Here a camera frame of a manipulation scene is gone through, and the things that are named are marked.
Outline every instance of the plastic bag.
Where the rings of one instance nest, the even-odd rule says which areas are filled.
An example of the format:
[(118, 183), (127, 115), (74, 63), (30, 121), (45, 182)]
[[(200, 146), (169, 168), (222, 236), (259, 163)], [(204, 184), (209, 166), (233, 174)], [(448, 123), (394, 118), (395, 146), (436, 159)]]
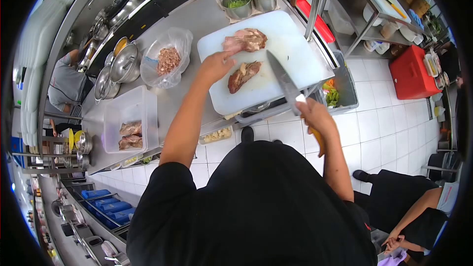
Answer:
[[(147, 85), (161, 89), (168, 89), (176, 86), (181, 81), (181, 74), (189, 65), (189, 55), (191, 54), (191, 44), (194, 36), (189, 30), (171, 27), (165, 34), (161, 34), (150, 46), (144, 57), (141, 59), (139, 71), (141, 78)], [(175, 47), (181, 61), (169, 74), (159, 76), (157, 74), (159, 51), (165, 48)]]

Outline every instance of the gray bin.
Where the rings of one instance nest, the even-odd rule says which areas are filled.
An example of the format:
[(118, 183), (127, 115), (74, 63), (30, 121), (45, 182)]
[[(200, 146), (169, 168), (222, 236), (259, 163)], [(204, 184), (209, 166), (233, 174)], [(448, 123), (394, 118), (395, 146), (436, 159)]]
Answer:
[[(338, 115), (347, 112), (348, 110), (358, 107), (358, 96), (356, 94), (355, 83), (353, 82), (352, 74), (345, 65), (343, 53), (340, 50), (333, 50), (334, 56), (340, 64), (340, 67), (334, 69), (334, 83), (340, 97), (337, 106), (332, 109), (327, 109), (331, 115)], [(318, 102), (323, 102), (327, 106), (323, 98), (322, 89), (316, 90), (310, 95), (311, 98)]]

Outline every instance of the black shoe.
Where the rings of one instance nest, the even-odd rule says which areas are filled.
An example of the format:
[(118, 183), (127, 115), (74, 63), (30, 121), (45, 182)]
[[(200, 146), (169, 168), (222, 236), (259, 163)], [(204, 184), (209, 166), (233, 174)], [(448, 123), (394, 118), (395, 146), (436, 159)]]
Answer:
[(252, 143), (254, 142), (254, 132), (251, 127), (244, 127), (241, 130), (241, 142), (242, 143)]
[(370, 174), (368, 174), (364, 170), (357, 169), (356, 171), (353, 172), (353, 177), (362, 182), (368, 182), (368, 178), (370, 177)]

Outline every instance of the hand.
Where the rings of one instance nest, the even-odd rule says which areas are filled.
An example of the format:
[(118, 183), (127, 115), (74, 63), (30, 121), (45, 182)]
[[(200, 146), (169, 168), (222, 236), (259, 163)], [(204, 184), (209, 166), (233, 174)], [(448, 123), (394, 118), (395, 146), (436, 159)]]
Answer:
[(296, 102), (296, 107), (302, 113), (305, 124), (318, 131), (324, 138), (329, 138), (338, 132), (337, 125), (327, 108), (314, 99), (307, 98), (307, 104)]
[(234, 59), (228, 59), (230, 56), (230, 52), (224, 51), (206, 57), (199, 68), (197, 78), (207, 83), (209, 87), (221, 80), (236, 64)]
[(395, 249), (397, 249), (398, 247), (402, 246), (402, 243), (405, 239), (405, 236), (404, 235), (398, 235), (397, 237), (399, 240), (395, 239), (395, 238), (390, 238), (386, 244), (386, 250), (385, 250), (385, 254), (389, 254), (390, 252), (394, 251)]

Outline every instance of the chef's knife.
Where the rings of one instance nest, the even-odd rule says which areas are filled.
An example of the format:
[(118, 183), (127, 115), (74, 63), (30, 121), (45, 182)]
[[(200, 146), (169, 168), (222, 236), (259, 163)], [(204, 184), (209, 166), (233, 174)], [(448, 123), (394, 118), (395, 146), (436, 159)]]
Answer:
[[(297, 115), (297, 116), (301, 115), (299, 109), (297, 109), (296, 107), (296, 102), (307, 103), (307, 101), (305, 100), (304, 94), (302, 94), (298, 90), (297, 86), (292, 81), (287, 71), (284, 69), (284, 67), (281, 65), (278, 59), (269, 50), (266, 50), (266, 56), (268, 57), (269, 64), (272, 68), (272, 71), (274, 72), (274, 75), (276, 79), (278, 80), (279, 86), (281, 87), (282, 92), (284, 93), (284, 97), (286, 97), (287, 102), (291, 106), (292, 112), (294, 113), (294, 115)], [(317, 142), (320, 145), (319, 157), (321, 157), (325, 154), (325, 147), (323, 145), (322, 136), (320, 135), (319, 132), (317, 132), (313, 128), (309, 127), (309, 129), (311, 133), (314, 134)]]

